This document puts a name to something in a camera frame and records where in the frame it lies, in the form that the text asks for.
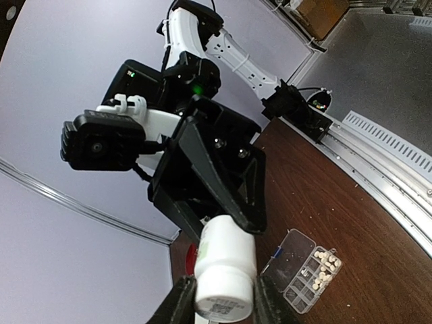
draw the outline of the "red object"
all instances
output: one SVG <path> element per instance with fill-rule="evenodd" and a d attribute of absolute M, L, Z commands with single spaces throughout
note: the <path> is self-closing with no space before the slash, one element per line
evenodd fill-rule
<path fill-rule="evenodd" d="M 194 268 L 196 263 L 196 258 L 198 256 L 198 249 L 195 244 L 189 246 L 188 253 L 186 254 L 186 274 L 194 275 Z"/>

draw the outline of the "barcode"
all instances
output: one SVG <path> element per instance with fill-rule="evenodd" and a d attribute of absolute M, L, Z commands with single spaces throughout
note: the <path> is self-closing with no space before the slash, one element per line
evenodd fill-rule
<path fill-rule="evenodd" d="M 220 304 L 213 304 L 211 307 L 210 313 L 217 313 L 222 315 L 228 315 L 231 313 L 231 311 L 234 309 L 233 306 L 226 306 L 226 305 L 220 305 Z"/>

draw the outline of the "clear plastic box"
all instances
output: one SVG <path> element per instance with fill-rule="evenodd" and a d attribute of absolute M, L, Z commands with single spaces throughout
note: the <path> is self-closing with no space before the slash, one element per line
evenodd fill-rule
<path fill-rule="evenodd" d="M 304 314 L 315 305 L 342 267 L 335 252 L 335 249 L 326 250 L 317 246 L 308 236 L 292 229 L 261 274 L 265 273 L 275 282 L 279 292 L 297 313 Z"/>

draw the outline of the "green led light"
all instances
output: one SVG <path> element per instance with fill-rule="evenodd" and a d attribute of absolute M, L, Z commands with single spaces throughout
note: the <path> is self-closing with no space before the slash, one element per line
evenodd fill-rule
<path fill-rule="evenodd" d="M 200 86 L 198 84 L 193 84 L 192 85 L 192 91 L 196 95 L 202 95 L 204 93 L 204 89 L 202 88 L 202 86 Z"/>

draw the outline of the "wooden table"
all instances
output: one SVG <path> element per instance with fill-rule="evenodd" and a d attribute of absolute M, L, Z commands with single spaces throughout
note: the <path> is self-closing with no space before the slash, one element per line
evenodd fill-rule
<path fill-rule="evenodd" d="M 303 323 L 432 323 L 432 260 L 372 197 L 279 120 L 256 145 L 267 155 L 268 229 L 256 238 L 262 269 L 287 229 L 336 248 L 344 266 Z M 173 278 L 189 240 L 171 246 Z"/>

